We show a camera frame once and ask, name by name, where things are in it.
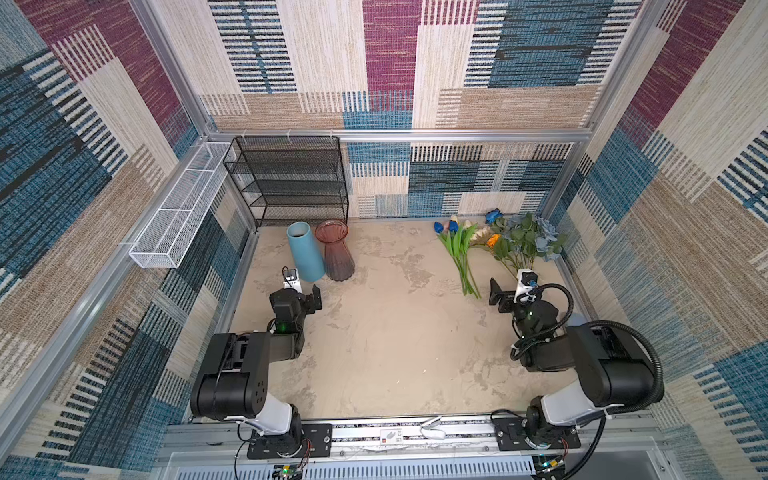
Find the pink ribbed glass vase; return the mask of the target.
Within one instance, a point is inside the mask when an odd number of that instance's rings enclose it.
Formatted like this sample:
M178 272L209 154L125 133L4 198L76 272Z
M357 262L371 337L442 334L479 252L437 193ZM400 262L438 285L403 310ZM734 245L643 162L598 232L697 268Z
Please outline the pink ribbed glass vase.
M355 263L346 245L348 233L347 224L338 219L323 221L315 229L315 237L324 248L326 275L336 282L350 279L355 272Z

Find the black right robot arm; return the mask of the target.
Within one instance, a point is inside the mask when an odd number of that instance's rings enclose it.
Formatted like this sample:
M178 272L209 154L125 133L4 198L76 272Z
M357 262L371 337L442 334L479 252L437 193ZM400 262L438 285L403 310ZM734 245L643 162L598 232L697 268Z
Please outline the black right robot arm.
M575 371L576 381L532 399L523 414L490 415L502 451L576 448L577 429L593 420L643 410L664 396L663 366L651 342L618 322L574 324L574 299L531 270L514 290L490 280L489 303L511 315L517 336L510 358L530 373Z

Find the dusty blue hydrangea bunch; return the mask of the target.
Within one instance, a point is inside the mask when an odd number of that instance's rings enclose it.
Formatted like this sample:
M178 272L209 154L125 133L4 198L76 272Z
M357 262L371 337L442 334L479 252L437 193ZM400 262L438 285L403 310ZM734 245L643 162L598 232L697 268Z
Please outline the dusty blue hydrangea bunch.
M532 213L502 217L490 226L494 234L501 235L490 251L510 272L533 269L537 258L557 259L567 241L567 235L560 233L549 220Z

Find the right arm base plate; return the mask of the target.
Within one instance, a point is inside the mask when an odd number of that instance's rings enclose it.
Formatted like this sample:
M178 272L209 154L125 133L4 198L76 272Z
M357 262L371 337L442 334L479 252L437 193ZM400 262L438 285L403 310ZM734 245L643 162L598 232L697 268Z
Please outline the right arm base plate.
M500 451L578 449L582 442L574 426L554 426L543 420L502 413L491 415L490 422Z

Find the aluminium mounting rail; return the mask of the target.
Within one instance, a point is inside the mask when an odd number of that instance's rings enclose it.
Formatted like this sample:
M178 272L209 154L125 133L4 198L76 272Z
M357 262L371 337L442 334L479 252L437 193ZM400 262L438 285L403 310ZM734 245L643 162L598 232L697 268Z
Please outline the aluminium mounting rail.
M510 413L447 414L379 418L306 420L302 425L310 458L357 459L366 455L557 452L579 453L589 447L598 423L567 427L552 440L529 440L521 415ZM233 423L190 423L167 429L155 463L222 459L250 447L261 450L265 439Z

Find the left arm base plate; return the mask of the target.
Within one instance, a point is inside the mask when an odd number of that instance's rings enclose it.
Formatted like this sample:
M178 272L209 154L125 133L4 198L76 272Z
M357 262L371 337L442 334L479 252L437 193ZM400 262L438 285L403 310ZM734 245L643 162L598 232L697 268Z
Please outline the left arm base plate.
M278 458L300 459L309 452L309 458L330 456L333 426L317 423L291 427L281 435L251 435L246 457L249 460L271 460Z

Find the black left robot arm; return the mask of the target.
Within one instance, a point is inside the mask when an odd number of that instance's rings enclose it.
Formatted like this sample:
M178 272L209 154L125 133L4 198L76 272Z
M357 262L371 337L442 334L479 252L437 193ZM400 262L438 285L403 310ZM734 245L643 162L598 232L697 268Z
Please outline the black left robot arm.
M248 457L308 456L312 441L303 432L298 408L268 391L270 365L295 360L305 344L305 320L322 308L321 291L283 288L270 294L274 318L265 331L218 333L211 338L193 383L195 417L233 422Z

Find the blue rose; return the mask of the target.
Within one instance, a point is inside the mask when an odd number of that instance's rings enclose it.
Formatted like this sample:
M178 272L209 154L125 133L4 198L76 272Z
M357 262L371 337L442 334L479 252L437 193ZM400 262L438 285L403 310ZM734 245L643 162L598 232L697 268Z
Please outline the blue rose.
M485 214L485 224L486 225L492 225L494 222L496 222L498 219L503 217L503 213L500 209L496 208L493 209Z

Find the teal cylindrical vase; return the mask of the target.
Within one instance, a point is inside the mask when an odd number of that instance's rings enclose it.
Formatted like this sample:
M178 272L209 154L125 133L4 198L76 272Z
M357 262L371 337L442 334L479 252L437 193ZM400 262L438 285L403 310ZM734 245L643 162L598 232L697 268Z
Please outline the teal cylindrical vase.
M303 221L286 230L289 247L301 280L316 282L325 275L325 265L311 226Z

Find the cream dahlia flower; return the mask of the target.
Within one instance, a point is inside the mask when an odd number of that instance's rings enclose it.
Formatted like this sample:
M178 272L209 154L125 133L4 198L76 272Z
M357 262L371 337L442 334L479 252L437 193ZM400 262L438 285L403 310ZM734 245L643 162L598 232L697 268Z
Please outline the cream dahlia flower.
M494 235L493 229L485 225L474 232L470 239L470 247L489 248L489 241Z

